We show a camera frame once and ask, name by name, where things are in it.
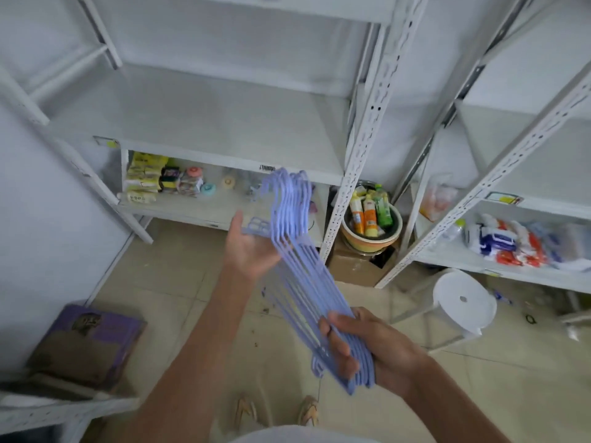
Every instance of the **bowl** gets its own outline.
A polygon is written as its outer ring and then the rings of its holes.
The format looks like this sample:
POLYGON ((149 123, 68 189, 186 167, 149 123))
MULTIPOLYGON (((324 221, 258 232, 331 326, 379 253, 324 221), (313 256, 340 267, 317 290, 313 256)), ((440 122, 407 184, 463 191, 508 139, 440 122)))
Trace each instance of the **bowl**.
POLYGON ((347 213, 343 216, 343 220, 340 224, 340 229, 343 232, 345 239, 351 244, 351 246, 364 253, 375 253, 379 252, 385 247, 392 245, 400 237, 400 233, 403 229, 403 219, 394 205, 390 206, 390 212, 392 213, 392 228, 381 238, 366 238, 359 236, 357 233, 352 231, 348 226, 348 218, 351 217, 351 212, 347 209, 347 213))

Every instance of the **stack of hangers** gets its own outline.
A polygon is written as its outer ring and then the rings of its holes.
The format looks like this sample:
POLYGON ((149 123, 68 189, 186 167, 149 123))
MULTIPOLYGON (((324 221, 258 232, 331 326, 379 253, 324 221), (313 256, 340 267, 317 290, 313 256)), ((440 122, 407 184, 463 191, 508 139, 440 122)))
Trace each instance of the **stack of hangers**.
POLYGON ((332 332, 347 342, 351 355, 359 361, 354 379, 343 380, 337 373, 326 337, 320 334, 318 321, 329 311, 353 317, 351 308, 335 285, 316 247, 308 235, 308 208, 312 184, 306 173, 290 174, 284 168, 266 177, 259 196, 275 195, 269 222, 253 218, 246 233, 268 237, 281 255, 281 261, 265 279, 265 294, 281 310, 302 342, 312 350, 312 371, 321 377, 328 369, 352 395, 355 386, 371 387, 375 382, 371 353, 357 336, 332 332))

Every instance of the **white plastic stool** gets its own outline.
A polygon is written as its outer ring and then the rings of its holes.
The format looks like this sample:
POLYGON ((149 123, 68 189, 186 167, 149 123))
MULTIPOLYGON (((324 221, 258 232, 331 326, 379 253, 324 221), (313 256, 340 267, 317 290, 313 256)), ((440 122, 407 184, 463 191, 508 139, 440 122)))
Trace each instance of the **white plastic stool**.
POLYGON ((430 348, 429 353, 480 337, 481 330, 491 324, 497 313, 494 297, 474 278, 457 269, 442 270, 426 278, 411 289, 409 294, 421 296, 419 306, 394 317, 392 325, 434 311, 440 319, 460 333, 459 336, 430 348))

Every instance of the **green bottle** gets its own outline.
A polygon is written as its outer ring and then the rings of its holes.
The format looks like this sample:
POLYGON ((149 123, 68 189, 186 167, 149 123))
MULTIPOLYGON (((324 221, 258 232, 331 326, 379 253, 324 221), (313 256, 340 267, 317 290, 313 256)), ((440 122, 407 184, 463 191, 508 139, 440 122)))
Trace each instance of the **green bottle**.
POLYGON ((375 200, 375 207, 378 213, 378 225, 386 229, 392 226, 392 214, 390 213, 388 193, 382 189, 380 184, 376 184, 375 190, 376 194, 374 194, 373 199, 375 200))

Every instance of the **foot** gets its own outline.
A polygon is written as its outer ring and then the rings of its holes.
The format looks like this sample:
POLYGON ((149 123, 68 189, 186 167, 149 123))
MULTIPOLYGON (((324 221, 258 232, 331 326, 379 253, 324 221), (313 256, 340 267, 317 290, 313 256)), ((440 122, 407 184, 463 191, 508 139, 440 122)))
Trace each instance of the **foot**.
POLYGON ((297 423, 300 426, 318 426, 318 402, 313 396, 306 396, 300 406, 297 423))
POLYGON ((236 414, 234 415, 234 427, 236 430, 240 429, 240 423, 244 415, 250 417, 254 422, 258 421, 255 403, 246 396, 242 396, 236 405, 236 414))

